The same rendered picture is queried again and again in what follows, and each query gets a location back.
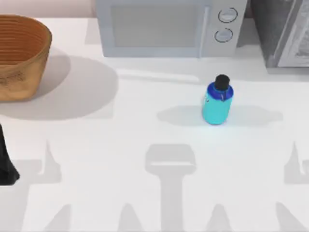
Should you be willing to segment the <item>microwave oven door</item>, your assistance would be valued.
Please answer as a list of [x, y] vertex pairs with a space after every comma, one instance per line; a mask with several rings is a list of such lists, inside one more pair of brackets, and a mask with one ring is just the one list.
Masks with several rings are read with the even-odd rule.
[[106, 57], [199, 57], [206, 0], [96, 0]]

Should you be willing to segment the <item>wooden basket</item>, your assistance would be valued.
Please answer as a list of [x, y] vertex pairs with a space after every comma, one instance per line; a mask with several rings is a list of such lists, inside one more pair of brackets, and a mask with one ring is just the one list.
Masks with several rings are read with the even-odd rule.
[[37, 91], [45, 71], [52, 33], [42, 22], [0, 14], [0, 101], [20, 101]]

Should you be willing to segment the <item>pale microwave oven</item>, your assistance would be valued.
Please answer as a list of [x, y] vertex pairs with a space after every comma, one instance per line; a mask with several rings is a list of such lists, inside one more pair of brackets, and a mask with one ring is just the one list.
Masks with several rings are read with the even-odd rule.
[[[246, 11], [247, 0], [206, 0], [209, 4], [208, 23], [206, 27], [206, 36], [203, 46], [202, 58], [206, 57], [227, 57], [234, 53], [240, 28], [243, 22]], [[235, 8], [238, 12], [238, 17], [231, 23], [222, 23], [218, 19], [218, 13], [222, 9]], [[215, 40], [214, 35], [216, 31], [224, 28], [233, 31], [233, 38], [226, 43], [219, 43]]]

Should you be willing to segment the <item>grey cabinet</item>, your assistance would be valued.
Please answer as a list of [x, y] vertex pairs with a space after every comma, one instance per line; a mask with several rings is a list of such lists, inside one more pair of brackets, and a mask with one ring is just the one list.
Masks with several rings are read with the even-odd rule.
[[251, 0], [268, 68], [309, 68], [309, 0]]

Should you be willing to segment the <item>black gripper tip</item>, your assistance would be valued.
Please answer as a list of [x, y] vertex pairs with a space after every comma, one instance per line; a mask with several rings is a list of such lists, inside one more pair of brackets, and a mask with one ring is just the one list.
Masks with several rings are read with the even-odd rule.
[[10, 160], [0, 124], [0, 186], [12, 186], [19, 178], [20, 174]]

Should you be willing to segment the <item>cyan bottle with black cap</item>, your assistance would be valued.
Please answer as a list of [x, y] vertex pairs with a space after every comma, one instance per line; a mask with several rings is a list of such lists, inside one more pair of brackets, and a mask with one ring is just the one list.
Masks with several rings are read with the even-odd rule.
[[230, 78], [220, 74], [207, 87], [202, 107], [203, 119], [211, 125], [223, 124], [229, 114], [234, 90]]

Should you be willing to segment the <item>microwave oven knob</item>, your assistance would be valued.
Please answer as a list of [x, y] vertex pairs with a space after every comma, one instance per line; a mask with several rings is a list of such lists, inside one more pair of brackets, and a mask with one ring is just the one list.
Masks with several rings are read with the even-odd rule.
[[233, 38], [233, 31], [228, 28], [216, 31], [214, 38], [219, 43], [229, 42]]
[[237, 17], [238, 17], [238, 12], [235, 8], [232, 8], [232, 7], [222, 9], [218, 13], [218, 19], [222, 23], [231, 23], [231, 22], [235, 21]]

